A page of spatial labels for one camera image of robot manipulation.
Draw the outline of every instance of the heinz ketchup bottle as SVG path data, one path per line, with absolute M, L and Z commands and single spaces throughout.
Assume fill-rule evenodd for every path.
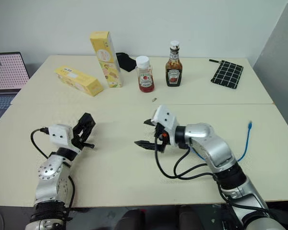
M 152 67 L 149 63 L 149 58 L 146 56 L 139 56 L 135 59 L 137 72 L 138 72 L 138 81 L 139 88 L 142 92 L 151 92 L 154 90 L 154 79 L 152 73 Z
M 169 60 L 165 65 L 165 78 L 169 87 L 180 86 L 182 64 L 179 60 L 179 42 L 171 41 Z

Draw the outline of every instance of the ketchup jar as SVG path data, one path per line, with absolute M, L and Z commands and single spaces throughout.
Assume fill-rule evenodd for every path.
M 147 56 L 139 56 L 135 59 L 138 73 L 139 88 L 142 92 L 151 92 L 154 90 L 154 79 L 152 67 Z

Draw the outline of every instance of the laptop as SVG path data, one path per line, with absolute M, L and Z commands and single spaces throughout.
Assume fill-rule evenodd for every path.
M 28 80 L 20 52 L 0 53 L 0 117 Z

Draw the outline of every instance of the blue cable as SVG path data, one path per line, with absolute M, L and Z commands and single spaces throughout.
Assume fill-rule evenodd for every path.
M 246 154 L 246 152 L 247 152 L 247 150 L 248 150 L 251 128 L 252 128 L 252 121 L 249 122 L 249 126 L 248 126 L 248 136 L 247 136 L 247 138 L 246 138 L 244 153 L 243 153 L 243 155 L 238 159 L 238 162 L 241 161 L 241 160 L 244 158 L 244 156 L 245 156 L 245 154 Z M 192 150 L 192 152 L 196 153 L 196 155 L 199 156 L 203 161 L 205 161 L 205 158 L 202 157 L 198 152 L 196 152 L 196 151 L 194 150 L 194 148 L 191 148 L 191 150 Z

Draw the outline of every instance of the yellow box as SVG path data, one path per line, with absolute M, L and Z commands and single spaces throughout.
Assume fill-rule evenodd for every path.
M 90 40 L 109 86 L 122 87 L 123 81 L 120 76 L 120 66 L 116 58 L 110 32 L 92 32 Z
M 58 78 L 63 83 L 81 90 L 91 96 L 95 96 L 104 90 L 98 79 L 68 66 L 61 66 L 55 70 L 55 73 L 57 73 Z

